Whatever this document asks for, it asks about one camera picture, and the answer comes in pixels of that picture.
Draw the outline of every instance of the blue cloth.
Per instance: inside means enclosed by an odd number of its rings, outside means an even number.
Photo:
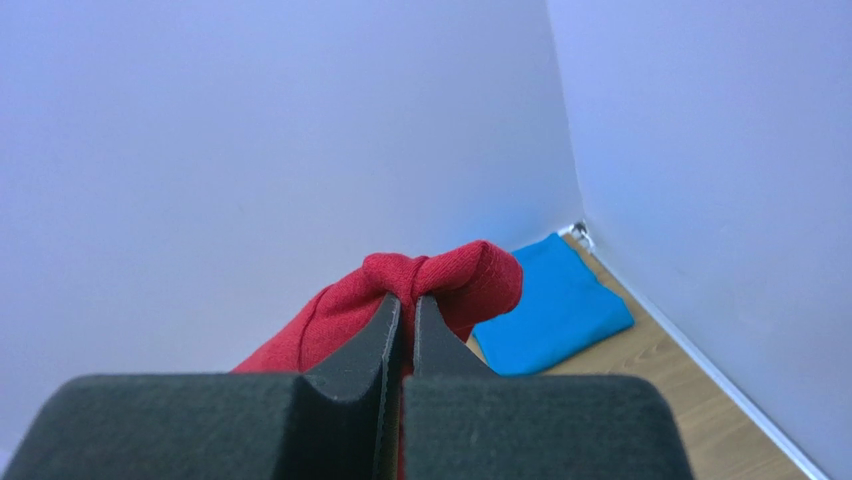
[[[633,326],[624,301],[555,233],[513,255],[524,269],[521,302],[473,329],[500,375],[540,372]]]

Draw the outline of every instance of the white baseboard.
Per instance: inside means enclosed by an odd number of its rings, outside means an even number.
[[[569,232],[570,227],[560,229],[557,233],[564,235]],[[798,466],[805,475],[811,480],[830,480],[829,477],[814,464],[814,462],[805,453],[790,440],[787,435],[778,428],[760,408],[751,401],[751,399],[740,390],[724,373],[722,373],[716,365],[710,361],[701,350],[692,343],[689,338],[671,321],[654,303],[645,295],[639,292],[630,282],[626,282],[624,277],[618,272],[618,269],[613,268],[612,264],[605,256],[600,256],[599,251],[592,249],[590,253],[601,262],[609,272],[624,286],[633,298],[648,312],[651,317],[657,321],[660,327],[669,334],[669,336],[677,342],[678,345],[686,352],[687,355],[704,370],[717,385],[722,389],[734,403],[739,406],[746,415],[768,436],[775,445],[781,449],[793,463]]]

